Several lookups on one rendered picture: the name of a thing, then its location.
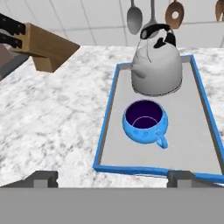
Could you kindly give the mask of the hanging grey metal ladle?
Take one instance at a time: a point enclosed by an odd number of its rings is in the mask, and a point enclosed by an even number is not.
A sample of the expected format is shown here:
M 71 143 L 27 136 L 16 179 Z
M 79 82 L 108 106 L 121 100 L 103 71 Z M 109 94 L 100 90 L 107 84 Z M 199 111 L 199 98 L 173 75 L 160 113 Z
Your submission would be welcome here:
M 155 0 L 150 0 L 150 21 L 146 23 L 143 28 L 147 28 L 151 25 L 155 25 L 157 23 L 155 17 Z

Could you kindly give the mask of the hanging wooden slotted spoon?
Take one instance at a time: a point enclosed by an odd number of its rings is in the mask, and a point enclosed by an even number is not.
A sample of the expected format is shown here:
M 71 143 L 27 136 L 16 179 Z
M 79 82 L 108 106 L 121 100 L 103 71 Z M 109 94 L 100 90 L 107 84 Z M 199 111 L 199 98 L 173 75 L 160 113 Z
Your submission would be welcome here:
M 185 10 L 182 3 L 178 0 L 173 0 L 166 9 L 165 22 L 172 28 L 178 29 L 184 19 Z

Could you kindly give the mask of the hanging grey metal spoon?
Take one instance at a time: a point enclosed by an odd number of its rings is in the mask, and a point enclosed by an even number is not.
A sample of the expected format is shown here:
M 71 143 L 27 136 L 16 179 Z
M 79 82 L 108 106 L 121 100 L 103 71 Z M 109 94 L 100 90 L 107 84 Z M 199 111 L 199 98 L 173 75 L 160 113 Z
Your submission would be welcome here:
M 141 10 L 136 7 L 135 1 L 130 0 L 130 8 L 127 12 L 127 26 L 129 29 L 129 32 L 133 35 L 138 34 L 142 27 L 143 23 L 143 14 Z

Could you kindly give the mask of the hanging wooden utensil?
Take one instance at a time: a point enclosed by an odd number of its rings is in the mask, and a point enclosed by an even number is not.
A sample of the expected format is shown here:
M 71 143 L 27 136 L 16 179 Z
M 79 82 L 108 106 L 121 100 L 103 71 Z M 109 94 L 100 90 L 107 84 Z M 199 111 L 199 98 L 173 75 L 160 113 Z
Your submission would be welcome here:
M 222 19 L 224 21 L 224 0 L 218 0 L 215 5 L 216 20 Z

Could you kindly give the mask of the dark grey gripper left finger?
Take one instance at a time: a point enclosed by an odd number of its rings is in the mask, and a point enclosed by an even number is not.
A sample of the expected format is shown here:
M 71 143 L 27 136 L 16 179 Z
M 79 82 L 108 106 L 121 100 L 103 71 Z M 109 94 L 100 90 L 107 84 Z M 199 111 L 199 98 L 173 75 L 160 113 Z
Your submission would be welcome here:
M 58 188 L 58 177 L 57 171 L 35 171 L 27 178 L 5 185 L 5 187 Z

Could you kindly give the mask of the blue mug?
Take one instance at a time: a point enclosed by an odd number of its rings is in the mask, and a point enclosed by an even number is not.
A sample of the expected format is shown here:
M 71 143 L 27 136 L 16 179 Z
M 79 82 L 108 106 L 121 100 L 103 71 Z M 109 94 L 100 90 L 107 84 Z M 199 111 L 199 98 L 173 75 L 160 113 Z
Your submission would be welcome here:
M 125 134 L 139 144 L 156 143 L 162 149 L 168 147 L 165 133 L 168 129 L 168 116 L 165 110 L 151 100 L 131 103 L 122 116 Z

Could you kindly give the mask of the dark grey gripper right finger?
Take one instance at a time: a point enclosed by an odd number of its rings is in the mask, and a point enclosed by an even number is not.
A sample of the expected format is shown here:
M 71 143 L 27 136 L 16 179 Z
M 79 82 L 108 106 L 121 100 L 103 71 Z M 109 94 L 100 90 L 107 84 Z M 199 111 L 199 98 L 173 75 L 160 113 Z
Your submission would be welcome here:
M 176 188 L 202 188 L 223 187 L 223 176 L 192 173 L 190 171 L 168 171 L 168 187 Z

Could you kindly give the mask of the grey appliance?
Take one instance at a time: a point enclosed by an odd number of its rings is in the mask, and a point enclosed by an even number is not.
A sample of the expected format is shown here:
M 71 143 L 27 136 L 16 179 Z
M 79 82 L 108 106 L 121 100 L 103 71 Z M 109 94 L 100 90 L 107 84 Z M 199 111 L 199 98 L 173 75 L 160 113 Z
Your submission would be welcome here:
M 0 44 L 0 81 L 29 59 L 28 56 L 11 52 Z

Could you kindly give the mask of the grey tray with blue rim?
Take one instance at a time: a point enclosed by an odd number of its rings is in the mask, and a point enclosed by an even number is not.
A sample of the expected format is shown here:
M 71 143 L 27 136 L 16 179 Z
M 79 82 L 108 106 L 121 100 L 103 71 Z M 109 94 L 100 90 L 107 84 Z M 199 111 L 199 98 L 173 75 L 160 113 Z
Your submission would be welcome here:
M 94 158 L 96 171 L 166 176 L 169 170 L 184 170 L 224 183 L 224 146 L 195 58 L 184 55 L 182 65 L 180 89 L 154 99 L 168 115 L 165 150 L 154 143 L 136 143 L 125 135 L 123 112 L 143 97 L 130 84 L 130 65 L 116 66 Z

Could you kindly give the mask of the wooden knife block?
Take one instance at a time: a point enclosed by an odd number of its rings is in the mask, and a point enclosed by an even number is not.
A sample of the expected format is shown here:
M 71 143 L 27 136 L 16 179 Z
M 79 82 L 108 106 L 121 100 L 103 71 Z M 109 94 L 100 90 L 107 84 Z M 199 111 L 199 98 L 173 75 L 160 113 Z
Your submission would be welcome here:
M 25 35 L 15 35 L 22 47 L 12 47 L 14 53 L 32 56 L 37 71 L 53 73 L 81 46 L 44 30 L 34 24 L 25 24 Z

